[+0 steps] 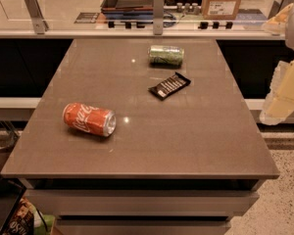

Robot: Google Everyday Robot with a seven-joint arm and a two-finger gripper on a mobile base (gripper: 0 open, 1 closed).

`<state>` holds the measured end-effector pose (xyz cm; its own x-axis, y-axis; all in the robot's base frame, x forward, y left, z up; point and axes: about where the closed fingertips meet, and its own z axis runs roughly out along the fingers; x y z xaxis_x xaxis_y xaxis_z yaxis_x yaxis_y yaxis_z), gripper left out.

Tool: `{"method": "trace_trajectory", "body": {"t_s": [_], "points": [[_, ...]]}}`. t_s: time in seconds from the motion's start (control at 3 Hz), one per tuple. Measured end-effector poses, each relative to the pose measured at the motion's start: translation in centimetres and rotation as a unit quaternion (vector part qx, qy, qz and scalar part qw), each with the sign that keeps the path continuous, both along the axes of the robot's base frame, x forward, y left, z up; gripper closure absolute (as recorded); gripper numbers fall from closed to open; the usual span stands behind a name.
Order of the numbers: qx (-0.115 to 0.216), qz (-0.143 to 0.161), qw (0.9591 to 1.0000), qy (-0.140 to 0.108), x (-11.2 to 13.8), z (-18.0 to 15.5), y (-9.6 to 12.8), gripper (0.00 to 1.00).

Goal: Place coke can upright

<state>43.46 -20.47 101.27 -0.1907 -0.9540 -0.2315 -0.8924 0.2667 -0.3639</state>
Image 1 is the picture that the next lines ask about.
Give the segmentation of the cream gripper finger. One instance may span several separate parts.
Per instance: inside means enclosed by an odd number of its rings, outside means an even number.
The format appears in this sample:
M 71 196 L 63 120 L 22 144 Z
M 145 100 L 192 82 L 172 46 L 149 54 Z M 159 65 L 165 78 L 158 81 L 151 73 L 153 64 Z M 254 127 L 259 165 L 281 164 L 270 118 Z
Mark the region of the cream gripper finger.
M 289 22 L 293 3 L 287 5 L 275 16 L 262 24 L 262 30 L 272 35 L 290 34 L 292 27 Z
M 260 121 L 266 125 L 277 125 L 294 112 L 294 60 L 280 61 L 273 72 Z

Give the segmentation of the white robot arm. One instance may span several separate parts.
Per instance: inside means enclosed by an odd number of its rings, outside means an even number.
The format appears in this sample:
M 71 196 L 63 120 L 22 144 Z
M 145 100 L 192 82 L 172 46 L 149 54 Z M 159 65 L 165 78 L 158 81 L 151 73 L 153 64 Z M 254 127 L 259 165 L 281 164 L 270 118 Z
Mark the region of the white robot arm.
M 284 34 L 285 45 L 294 51 L 294 3 L 286 6 L 262 25 L 271 34 Z M 276 66 L 260 113 L 260 121 L 276 125 L 294 112 L 294 60 L 279 61 Z

